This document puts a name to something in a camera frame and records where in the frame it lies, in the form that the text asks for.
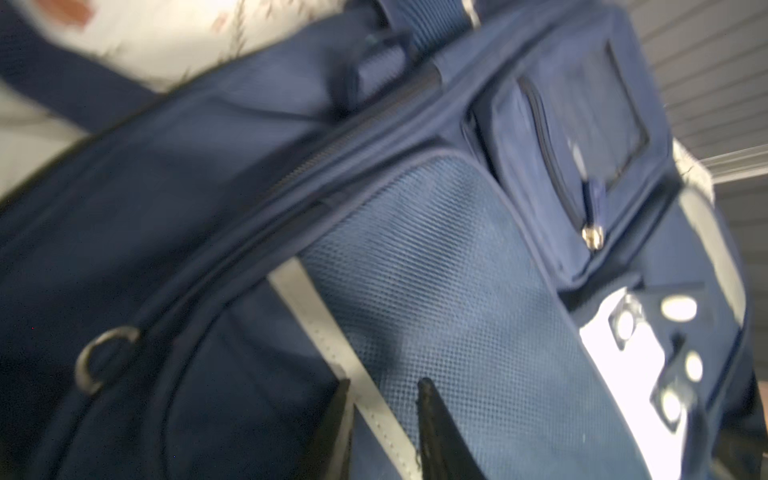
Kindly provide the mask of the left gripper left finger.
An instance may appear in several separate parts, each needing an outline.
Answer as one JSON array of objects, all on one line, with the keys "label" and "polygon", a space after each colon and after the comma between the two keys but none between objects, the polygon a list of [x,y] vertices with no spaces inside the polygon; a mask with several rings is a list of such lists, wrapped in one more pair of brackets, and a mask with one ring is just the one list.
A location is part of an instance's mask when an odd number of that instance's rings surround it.
[{"label": "left gripper left finger", "polygon": [[298,467],[299,479],[347,480],[353,432],[351,381],[339,382]]}]

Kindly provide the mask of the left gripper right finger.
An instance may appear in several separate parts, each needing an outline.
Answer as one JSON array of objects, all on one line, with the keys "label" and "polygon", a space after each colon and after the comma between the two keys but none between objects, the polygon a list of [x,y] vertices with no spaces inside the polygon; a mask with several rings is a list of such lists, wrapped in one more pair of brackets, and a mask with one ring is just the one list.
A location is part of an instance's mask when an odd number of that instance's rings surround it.
[{"label": "left gripper right finger", "polygon": [[417,386],[423,479],[485,480],[435,384],[429,378],[422,378]]}]

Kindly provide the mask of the navy blue student backpack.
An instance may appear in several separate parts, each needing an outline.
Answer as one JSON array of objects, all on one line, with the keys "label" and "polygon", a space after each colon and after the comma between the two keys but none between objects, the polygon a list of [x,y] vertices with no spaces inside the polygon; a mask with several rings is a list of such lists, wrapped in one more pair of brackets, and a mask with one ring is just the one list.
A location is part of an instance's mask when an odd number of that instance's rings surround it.
[{"label": "navy blue student backpack", "polygon": [[722,217],[627,12],[356,1],[165,95],[1,5],[87,137],[1,204],[1,475],[423,479],[418,381],[486,479],[757,479]]}]

